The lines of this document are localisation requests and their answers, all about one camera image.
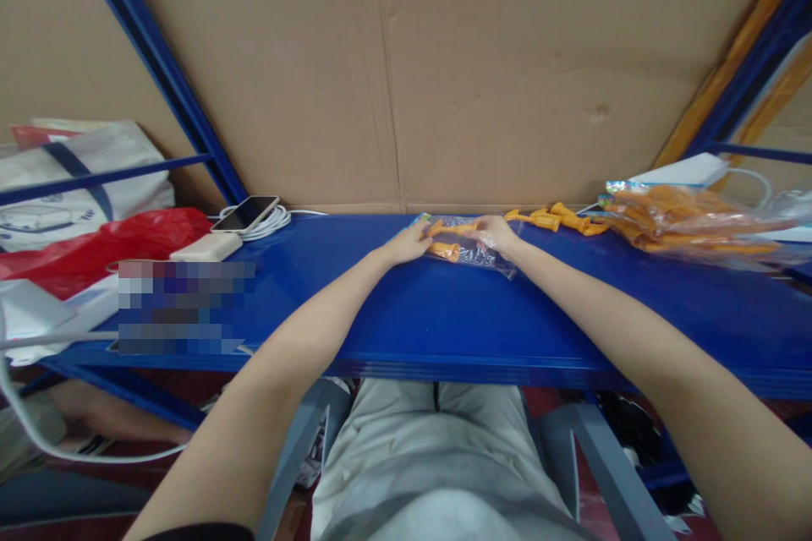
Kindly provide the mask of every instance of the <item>person's left hand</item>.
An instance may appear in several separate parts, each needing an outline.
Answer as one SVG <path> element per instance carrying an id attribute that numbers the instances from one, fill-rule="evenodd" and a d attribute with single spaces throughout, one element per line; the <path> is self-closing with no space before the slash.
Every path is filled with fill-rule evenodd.
<path id="1" fill-rule="evenodd" d="M 428 221 L 418 222 L 396 235 L 389 243 L 379 249 L 392 266 L 417 260 L 429 248 L 433 239 L 423 238 L 423 231 Z"/>

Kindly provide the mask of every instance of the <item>gray chair leg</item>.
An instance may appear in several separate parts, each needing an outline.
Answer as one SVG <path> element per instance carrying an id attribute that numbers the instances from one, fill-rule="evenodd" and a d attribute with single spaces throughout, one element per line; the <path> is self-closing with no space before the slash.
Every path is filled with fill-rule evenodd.
<path id="1" fill-rule="evenodd" d="M 549 467 L 547 472 L 576 520 L 579 519 L 574 443 L 577 438 L 620 538 L 623 541 L 674 541 L 674 534 L 660 509 L 595 406 L 560 407 L 542 417 L 539 426 Z"/>

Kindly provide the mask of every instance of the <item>hand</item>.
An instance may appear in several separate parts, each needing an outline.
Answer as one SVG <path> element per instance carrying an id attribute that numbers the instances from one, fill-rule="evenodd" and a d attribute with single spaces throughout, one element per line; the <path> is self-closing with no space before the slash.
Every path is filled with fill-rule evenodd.
<path id="1" fill-rule="evenodd" d="M 423 238 L 423 231 L 428 225 L 428 221 L 422 221 L 406 228 L 378 251 L 392 266 L 417 260 L 434 241 L 431 237 Z"/>
<path id="2" fill-rule="evenodd" d="M 477 218 L 475 223 L 478 230 L 468 231 L 464 236 L 481 241 L 484 245 L 502 254 L 502 257 L 507 260 L 510 260 L 516 246 L 522 243 L 522 240 L 513 232 L 502 216 L 482 216 Z"/>

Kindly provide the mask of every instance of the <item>person's arm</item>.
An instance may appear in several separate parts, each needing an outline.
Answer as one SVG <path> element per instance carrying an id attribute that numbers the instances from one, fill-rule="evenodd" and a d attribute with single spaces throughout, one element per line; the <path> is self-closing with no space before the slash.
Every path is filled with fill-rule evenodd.
<path id="1" fill-rule="evenodd" d="M 428 249 L 431 239 L 421 240 L 425 225 L 367 254 L 271 334 L 223 392 L 124 541 L 201 522 L 256 532 L 302 397 L 335 358 L 377 282 Z"/>
<path id="2" fill-rule="evenodd" d="M 651 401 L 727 541 L 812 538 L 812 451 L 735 376 L 660 315 L 522 241 L 501 217 L 480 218 L 480 229 L 471 236 L 512 260 Z"/>

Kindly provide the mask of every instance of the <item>person's right hand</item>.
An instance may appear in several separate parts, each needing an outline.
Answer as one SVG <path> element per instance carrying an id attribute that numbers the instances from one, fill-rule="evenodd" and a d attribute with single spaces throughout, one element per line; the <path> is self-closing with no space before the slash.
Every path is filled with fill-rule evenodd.
<path id="1" fill-rule="evenodd" d="M 475 224 L 477 230 L 468 231 L 464 236 L 481 241 L 505 258 L 509 259 L 516 246 L 522 243 L 522 240 L 513 232 L 502 216 L 482 216 L 476 219 Z"/>

